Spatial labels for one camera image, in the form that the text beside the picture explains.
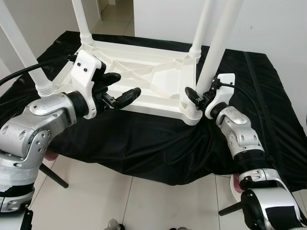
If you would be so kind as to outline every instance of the metal stand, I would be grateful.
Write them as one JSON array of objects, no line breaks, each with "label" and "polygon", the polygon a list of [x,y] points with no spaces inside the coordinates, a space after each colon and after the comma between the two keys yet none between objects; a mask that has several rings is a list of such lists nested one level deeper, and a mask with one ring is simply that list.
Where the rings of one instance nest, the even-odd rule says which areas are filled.
[{"label": "metal stand", "polygon": [[46,174],[48,177],[50,177],[52,180],[54,180],[56,183],[61,185],[63,188],[68,188],[68,183],[66,183],[62,178],[60,178],[58,175],[56,175],[51,169],[49,169],[46,165],[41,164],[39,167],[40,171],[42,171],[44,174]]},{"label": "metal stand", "polygon": [[227,208],[222,209],[221,211],[219,211],[219,215],[220,216],[225,216],[225,215],[227,215],[229,213],[238,211],[241,208],[242,208],[242,205],[241,205],[241,202],[239,202],[239,203],[236,203],[236,204],[234,204],[232,206],[229,206]]}]

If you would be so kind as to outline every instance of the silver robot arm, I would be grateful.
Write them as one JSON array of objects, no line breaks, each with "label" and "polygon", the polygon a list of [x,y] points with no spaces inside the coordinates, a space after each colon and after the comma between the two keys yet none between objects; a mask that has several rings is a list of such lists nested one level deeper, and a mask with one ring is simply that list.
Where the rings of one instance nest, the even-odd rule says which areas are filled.
[{"label": "silver robot arm", "polygon": [[110,107],[119,110],[132,103],[141,90],[135,88],[119,98],[107,94],[107,86],[120,80],[105,74],[106,66],[80,51],[73,69],[72,92],[58,93],[30,103],[23,113],[0,129],[0,229],[30,230],[33,213],[27,208],[46,150],[54,137],[77,123],[91,119]]},{"label": "silver robot arm", "polygon": [[306,218],[265,154],[251,121],[228,106],[234,83],[234,74],[220,74],[202,97],[186,88],[187,96],[197,109],[202,110],[208,119],[215,120],[238,165],[240,187],[244,190],[241,202],[219,214],[223,216],[242,209],[245,223],[252,230],[306,229],[302,224],[306,225]]}]

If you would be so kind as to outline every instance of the white plastic table frame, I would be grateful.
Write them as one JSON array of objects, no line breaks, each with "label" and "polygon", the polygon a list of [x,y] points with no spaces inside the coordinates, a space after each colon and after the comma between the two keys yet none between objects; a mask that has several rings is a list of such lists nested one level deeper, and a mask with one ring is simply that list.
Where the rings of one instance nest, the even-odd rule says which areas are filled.
[{"label": "white plastic table frame", "polygon": [[[124,108],[125,110],[181,119],[190,126],[199,122],[202,112],[197,111],[195,105],[189,101],[185,87],[196,89],[199,95],[209,90],[242,3],[243,0],[227,0],[196,85],[196,65],[201,56],[201,45],[214,0],[204,1],[193,45],[188,53],[95,41],[89,32],[81,0],[72,0],[82,43],[79,50],[85,50],[103,61],[107,66],[106,72],[121,74],[121,80],[109,86],[108,93],[118,97],[129,89],[139,87],[142,90],[141,96]],[[23,52],[21,46],[14,45],[26,42],[3,0],[0,0],[0,6],[0,15],[5,15],[0,17],[1,26],[17,54],[22,54],[19,58],[23,60],[28,56],[33,60],[34,55],[30,49]],[[34,61],[24,63],[25,67],[31,64],[35,64]],[[42,81],[45,81],[48,89],[54,89],[45,94],[40,93],[41,96],[58,92],[69,93],[73,90],[71,69],[72,64],[68,63],[53,80],[53,86],[50,86],[42,71],[37,74],[40,74],[40,77],[31,77],[35,85],[44,85]]]}]

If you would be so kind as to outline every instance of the black cable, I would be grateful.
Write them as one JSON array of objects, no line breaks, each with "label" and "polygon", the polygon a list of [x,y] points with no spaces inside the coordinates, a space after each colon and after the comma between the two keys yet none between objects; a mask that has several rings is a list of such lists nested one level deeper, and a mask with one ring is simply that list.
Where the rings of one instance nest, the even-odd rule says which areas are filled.
[{"label": "black cable", "polygon": [[38,63],[38,64],[30,66],[30,67],[24,68],[20,71],[12,73],[11,75],[1,79],[0,80],[0,86],[3,85],[4,83],[8,82],[9,80],[14,79],[14,78],[16,78],[16,77],[18,77],[18,76],[20,76],[24,73],[28,73],[30,71],[33,71],[33,70],[38,69],[38,68],[43,67],[43,66],[47,66],[47,65],[54,63],[54,62],[60,62],[60,61],[65,61],[65,60],[75,61],[76,56],[75,55],[67,55],[67,56],[63,56],[63,57],[57,57],[57,58],[54,58],[54,59],[51,59],[51,60],[48,60],[48,61]]},{"label": "black cable", "polygon": [[239,90],[241,93],[243,93],[249,100],[250,102],[252,103],[252,105],[254,106],[255,110],[256,110],[256,113],[257,113],[257,117],[259,119],[259,123],[260,123],[260,128],[261,128],[261,134],[262,134],[262,137],[263,137],[263,147],[264,147],[264,151],[268,154],[268,148],[267,148],[267,144],[265,142],[265,135],[264,135],[264,128],[263,128],[263,122],[262,122],[262,119],[261,119],[261,116],[260,116],[260,111],[256,105],[256,103],[254,102],[254,100],[249,96],[249,94],[247,92],[245,92],[243,89],[235,86],[235,85],[230,85],[230,84],[224,84],[222,83],[221,86],[227,86],[227,87],[231,87],[231,88],[234,88],[234,89],[237,89]]}]

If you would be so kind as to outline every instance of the black tablecloth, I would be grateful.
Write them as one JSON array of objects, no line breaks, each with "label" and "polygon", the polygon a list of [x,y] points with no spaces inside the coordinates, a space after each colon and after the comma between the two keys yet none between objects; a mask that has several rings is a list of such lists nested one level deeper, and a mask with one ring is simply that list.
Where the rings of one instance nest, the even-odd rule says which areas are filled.
[{"label": "black tablecloth", "polygon": [[[190,44],[146,38],[94,34],[98,41],[188,52]],[[65,32],[38,61],[72,54],[80,47],[79,33]],[[208,47],[202,47],[197,65],[200,74]],[[44,67],[54,79],[65,62]],[[265,54],[226,50],[218,73],[235,73],[236,85],[255,100],[264,122],[261,134],[257,114],[250,101],[235,90],[230,104],[247,115],[261,142],[292,191],[306,188],[307,138],[291,107],[276,70]],[[38,98],[25,74],[0,98],[2,124]],[[97,162],[120,173],[160,181],[187,184],[209,173],[236,172],[224,136],[212,120],[196,126],[181,120],[109,110],[95,119],[78,119],[50,144],[51,150],[84,162]]]}]

